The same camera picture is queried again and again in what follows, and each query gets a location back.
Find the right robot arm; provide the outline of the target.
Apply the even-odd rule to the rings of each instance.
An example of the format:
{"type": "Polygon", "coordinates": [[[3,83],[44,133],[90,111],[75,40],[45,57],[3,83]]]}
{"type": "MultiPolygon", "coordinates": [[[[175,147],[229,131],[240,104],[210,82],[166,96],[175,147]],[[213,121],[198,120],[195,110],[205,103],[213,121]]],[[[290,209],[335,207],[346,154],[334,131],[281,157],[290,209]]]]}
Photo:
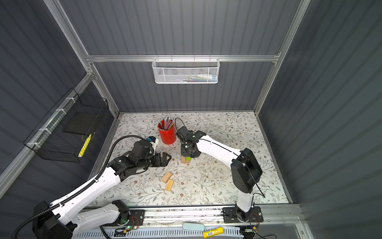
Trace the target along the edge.
{"type": "Polygon", "coordinates": [[[263,174],[252,150],[234,149],[220,143],[205,132],[194,132],[185,126],[178,129],[176,136],[181,142],[181,155],[197,158],[202,153],[214,157],[224,163],[230,170],[234,186],[238,189],[238,200],[235,210],[238,220],[247,222],[252,217],[254,191],[263,174]]]}

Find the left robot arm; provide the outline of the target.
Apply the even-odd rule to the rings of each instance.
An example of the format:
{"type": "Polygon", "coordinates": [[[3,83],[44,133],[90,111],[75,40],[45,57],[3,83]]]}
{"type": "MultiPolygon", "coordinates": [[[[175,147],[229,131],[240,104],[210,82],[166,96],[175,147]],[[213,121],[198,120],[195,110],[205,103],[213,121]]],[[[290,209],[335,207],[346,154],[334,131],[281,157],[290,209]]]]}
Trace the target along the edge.
{"type": "Polygon", "coordinates": [[[155,151],[159,140],[153,136],[134,143],[133,149],[120,157],[108,160],[101,171],[79,188],[51,203],[41,202],[34,208],[32,231],[38,239],[71,239],[87,230],[106,224],[131,226],[136,221],[121,200],[82,212],[108,189],[130,176],[143,173],[150,167],[166,167],[171,156],[155,151]]]}

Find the red pen cup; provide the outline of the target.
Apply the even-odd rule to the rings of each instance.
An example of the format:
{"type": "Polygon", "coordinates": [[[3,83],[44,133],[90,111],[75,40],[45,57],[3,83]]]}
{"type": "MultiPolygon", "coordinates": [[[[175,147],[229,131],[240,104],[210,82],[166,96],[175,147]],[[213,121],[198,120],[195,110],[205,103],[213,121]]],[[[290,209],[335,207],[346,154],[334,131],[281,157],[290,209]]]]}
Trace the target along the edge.
{"type": "Polygon", "coordinates": [[[176,141],[175,122],[163,119],[158,122],[158,131],[164,144],[170,145],[176,141]]]}

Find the floral table mat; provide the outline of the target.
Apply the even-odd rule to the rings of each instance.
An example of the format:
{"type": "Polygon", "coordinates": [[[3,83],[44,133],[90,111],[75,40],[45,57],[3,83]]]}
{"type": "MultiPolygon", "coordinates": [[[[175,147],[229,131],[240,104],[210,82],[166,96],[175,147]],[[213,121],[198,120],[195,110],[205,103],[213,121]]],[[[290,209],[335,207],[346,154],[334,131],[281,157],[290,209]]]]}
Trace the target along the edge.
{"type": "MultiPolygon", "coordinates": [[[[117,146],[112,157],[132,149],[139,136],[159,136],[157,125],[163,118],[173,118],[177,126],[203,131],[229,147],[249,148],[258,160],[263,174],[255,187],[256,204],[284,204],[288,202],[279,174],[266,146],[263,134],[253,112],[202,113],[128,113],[123,114],[113,141],[117,146]]],[[[167,167],[150,168],[112,187],[94,199],[90,206],[101,207],[113,200],[122,200],[128,206],[222,205],[234,204],[238,191],[230,169],[217,159],[201,154],[190,163],[181,162],[181,143],[159,143],[158,152],[172,156],[167,167]],[[166,191],[163,176],[171,172],[174,181],[166,191]]]]}

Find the yellow highlighter in basket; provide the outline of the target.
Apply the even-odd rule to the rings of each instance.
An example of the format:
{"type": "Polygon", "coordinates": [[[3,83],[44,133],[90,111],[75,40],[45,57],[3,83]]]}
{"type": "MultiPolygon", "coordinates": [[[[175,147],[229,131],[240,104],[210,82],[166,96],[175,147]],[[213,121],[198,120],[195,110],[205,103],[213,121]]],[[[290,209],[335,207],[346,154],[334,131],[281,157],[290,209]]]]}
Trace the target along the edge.
{"type": "Polygon", "coordinates": [[[86,152],[86,149],[87,149],[87,147],[88,147],[88,145],[89,145],[89,143],[90,143],[90,141],[91,141],[91,139],[92,139],[92,134],[90,134],[88,137],[87,137],[87,139],[85,140],[85,142],[84,142],[84,144],[83,144],[83,146],[82,146],[82,148],[81,148],[81,150],[80,150],[80,152],[79,152],[79,154],[78,154],[78,158],[82,158],[83,156],[84,156],[84,154],[85,154],[85,152],[86,152]]]}

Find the light blue eraser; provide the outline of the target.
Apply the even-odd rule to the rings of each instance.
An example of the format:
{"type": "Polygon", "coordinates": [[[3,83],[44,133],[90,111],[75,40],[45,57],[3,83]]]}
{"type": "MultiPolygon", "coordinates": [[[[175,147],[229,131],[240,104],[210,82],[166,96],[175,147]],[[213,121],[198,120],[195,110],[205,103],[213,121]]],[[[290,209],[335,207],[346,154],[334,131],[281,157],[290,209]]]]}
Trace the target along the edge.
{"type": "Polygon", "coordinates": [[[205,231],[205,226],[199,223],[185,222],[183,223],[182,228],[187,231],[197,231],[197,232],[205,231]]]}

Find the yellow glue stick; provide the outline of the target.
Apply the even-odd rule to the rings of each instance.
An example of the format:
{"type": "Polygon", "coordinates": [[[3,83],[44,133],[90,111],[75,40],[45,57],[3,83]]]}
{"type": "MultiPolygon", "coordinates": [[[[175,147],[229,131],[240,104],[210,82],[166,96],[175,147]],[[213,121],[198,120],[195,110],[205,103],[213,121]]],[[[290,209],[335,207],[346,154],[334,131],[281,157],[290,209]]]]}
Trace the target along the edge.
{"type": "Polygon", "coordinates": [[[210,237],[213,237],[213,236],[217,236],[217,235],[220,235],[220,234],[223,234],[223,233],[224,233],[224,228],[223,227],[218,227],[218,228],[211,229],[211,230],[208,230],[206,232],[203,232],[203,237],[204,237],[204,239],[207,239],[207,238],[210,238],[210,237]]]}

